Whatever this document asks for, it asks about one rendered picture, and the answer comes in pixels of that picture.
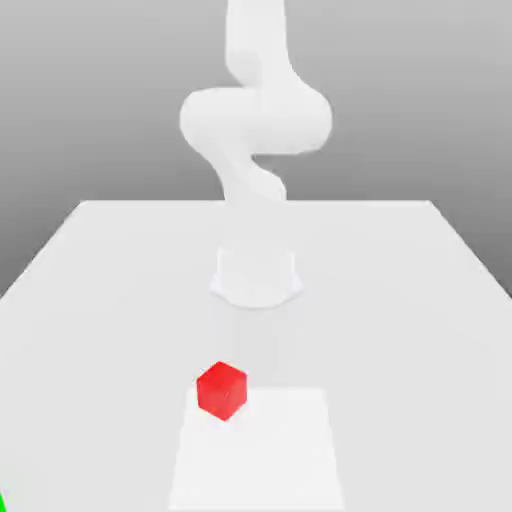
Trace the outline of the small red cube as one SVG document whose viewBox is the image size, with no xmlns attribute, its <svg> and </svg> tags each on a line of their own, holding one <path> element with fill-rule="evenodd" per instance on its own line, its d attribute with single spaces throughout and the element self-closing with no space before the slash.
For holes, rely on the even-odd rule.
<svg viewBox="0 0 512 512">
<path fill-rule="evenodd" d="M 247 401 L 248 376 L 222 361 L 196 379 L 198 406 L 222 421 L 228 421 Z"/>
</svg>

